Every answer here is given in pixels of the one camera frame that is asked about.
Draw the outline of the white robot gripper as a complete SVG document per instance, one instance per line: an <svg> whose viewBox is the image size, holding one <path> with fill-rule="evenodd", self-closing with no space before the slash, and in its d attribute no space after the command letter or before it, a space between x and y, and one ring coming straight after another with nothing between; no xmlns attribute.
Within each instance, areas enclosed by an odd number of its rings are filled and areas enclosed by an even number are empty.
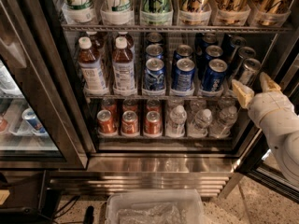
<svg viewBox="0 0 299 224"><path fill-rule="evenodd" d="M281 87L265 72L260 74L263 92L254 96L254 91L233 79L233 93L248 113L254 124L264 132L294 132L294 105L281 93Z"/></svg>

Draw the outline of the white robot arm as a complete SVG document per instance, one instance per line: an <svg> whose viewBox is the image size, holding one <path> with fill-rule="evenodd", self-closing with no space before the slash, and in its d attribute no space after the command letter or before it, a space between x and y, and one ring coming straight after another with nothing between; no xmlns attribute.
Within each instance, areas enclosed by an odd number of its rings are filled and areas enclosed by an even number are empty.
<svg viewBox="0 0 299 224"><path fill-rule="evenodd" d="M249 118L263 131L267 145L276 158L281 173L293 184L299 184L299 116L280 86L265 72L260 74L262 92L236 79L232 89Z"/></svg>

